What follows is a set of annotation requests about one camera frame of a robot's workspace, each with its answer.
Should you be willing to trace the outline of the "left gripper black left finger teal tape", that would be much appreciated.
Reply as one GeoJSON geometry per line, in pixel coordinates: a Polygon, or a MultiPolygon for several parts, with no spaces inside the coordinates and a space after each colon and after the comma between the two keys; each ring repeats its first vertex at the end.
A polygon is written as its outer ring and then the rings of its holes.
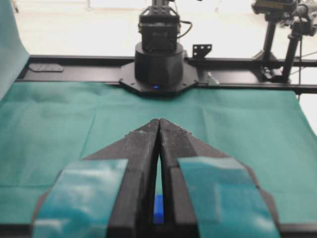
{"type": "Polygon", "coordinates": [[[135,238],[150,222],[159,121],[65,166],[40,197],[34,238],[135,238]]]}

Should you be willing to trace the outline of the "left gripper black right finger teal tape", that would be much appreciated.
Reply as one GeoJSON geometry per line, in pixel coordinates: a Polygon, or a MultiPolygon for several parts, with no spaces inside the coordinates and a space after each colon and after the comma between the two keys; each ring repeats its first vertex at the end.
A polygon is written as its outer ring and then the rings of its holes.
{"type": "Polygon", "coordinates": [[[161,119],[167,217],[181,238],[277,238],[278,212],[244,163],[161,119]]]}

